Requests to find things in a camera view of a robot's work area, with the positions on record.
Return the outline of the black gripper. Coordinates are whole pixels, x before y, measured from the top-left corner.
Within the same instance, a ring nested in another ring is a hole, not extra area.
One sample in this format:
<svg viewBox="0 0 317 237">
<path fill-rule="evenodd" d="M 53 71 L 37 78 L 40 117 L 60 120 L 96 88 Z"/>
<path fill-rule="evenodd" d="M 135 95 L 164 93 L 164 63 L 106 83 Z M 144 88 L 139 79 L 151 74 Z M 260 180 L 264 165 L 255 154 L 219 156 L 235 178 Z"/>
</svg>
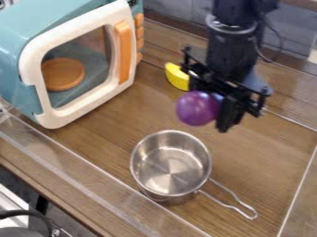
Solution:
<svg viewBox="0 0 317 237">
<path fill-rule="evenodd" d="M 255 72 L 264 21 L 223 23 L 207 15 L 208 43 L 205 48 L 185 45 L 180 69 L 189 75 L 189 90 L 219 95 L 215 128 L 219 133 L 242 121 L 244 113 L 260 115 L 272 89 Z"/>
</svg>

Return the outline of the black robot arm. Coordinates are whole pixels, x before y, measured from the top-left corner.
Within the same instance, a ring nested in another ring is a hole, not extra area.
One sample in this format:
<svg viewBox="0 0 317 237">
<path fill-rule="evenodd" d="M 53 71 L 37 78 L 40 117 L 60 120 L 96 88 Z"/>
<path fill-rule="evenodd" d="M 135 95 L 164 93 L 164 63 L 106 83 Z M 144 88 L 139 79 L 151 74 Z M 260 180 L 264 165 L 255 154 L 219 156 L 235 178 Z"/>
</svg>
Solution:
<svg viewBox="0 0 317 237">
<path fill-rule="evenodd" d="M 188 76 L 188 91 L 175 104 L 179 120 L 191 126 L 215 123 L 224 133 L 248 114 L 259 117 L 272 88 L 255 71 L 262 37 L 275 27 L 267 14 L 278 0 L 213 0 L 205 17 L 208 45 L 185 45 L 180 71 Z"/>
</svg>

